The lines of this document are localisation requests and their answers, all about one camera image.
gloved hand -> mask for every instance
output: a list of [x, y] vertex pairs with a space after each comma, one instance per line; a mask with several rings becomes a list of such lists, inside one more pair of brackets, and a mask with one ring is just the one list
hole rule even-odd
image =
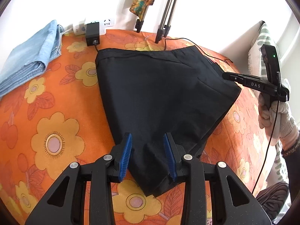
[[[287, 79], [283, 80], [283, 85], [290, 90], [290, 85]], [[271, 104], [270, 109], [265, 105], [265, 100], [262, 96], [262, 93], [259, 94], [258, 97], [258, 122], [259, 127], [261, 129], [265, 127], [273, 127], [276, 109], [277, 109], [278, 101], [274, 101]], [[281, 113], [281, 121], [280, 121], [280, 130], [279, 130], [279, 139], [282, 143], [282, 147], [284, 150], [292, 147], [298, 136], [299, 129], [295, 123], [295, 119], [292, 116], [291, 108], [288, 102], [280, 102], [278, 107], [278, 113]]]

silver screw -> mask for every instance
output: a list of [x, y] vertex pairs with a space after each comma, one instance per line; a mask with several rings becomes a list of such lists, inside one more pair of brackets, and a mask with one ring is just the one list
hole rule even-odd
[[78, 163], [77, 162], [72, 162], [70, 164], [70, 168], [77, 168], [78, 167]]
[[226, 165], [225, 162], [219, 162], [218, 166], [221, 167], [221, 168], [225, 168], [227, 165]]
[[111, 160], [113, 157], [111, 156], [111, 155], [105, 155], [104, 157], [103, 157], [103, 159], [104, 160], [106, 160], [106, 161], [109, 161], [109, 160]]
[[190, 154], [185, 154], [185, 155], [183, 156], [183, 158], [184, 158], [185, 160], [192, 160], [192, 159], [193, 159], [193, 156], [190, 155]]

black power adapter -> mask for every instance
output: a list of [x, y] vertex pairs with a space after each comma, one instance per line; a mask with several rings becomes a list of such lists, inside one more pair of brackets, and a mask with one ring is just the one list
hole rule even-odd
[[87, 46], [96, 46], [100, 44], [100, 24], [99, 22], [86, 25], [85, 34]]

light blue jeans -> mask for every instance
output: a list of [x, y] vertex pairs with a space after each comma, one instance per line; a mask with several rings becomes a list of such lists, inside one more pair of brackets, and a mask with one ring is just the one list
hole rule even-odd
[[62, 34], [62, 26], [53, 20], [11, 51], [0, 72], [0, 97], [46, 71], [61, 55]]

white power strip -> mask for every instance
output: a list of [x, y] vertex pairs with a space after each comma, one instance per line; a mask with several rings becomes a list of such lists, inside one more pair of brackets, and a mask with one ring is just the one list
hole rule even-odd
[[86, 33], [86, 25], [89, 24], [89, 23], [95, 23], [95, 22], [99, 22], [100, 35], [105, 35], [106, 34], [106, 28], [107, 27], [112, 27], [116, 24], [116, 20], [114, 18], [101, 19], [101, 20], [85, 18], [84, 21], [73, 23], [74, 34], [75, 35], [85, 34]]

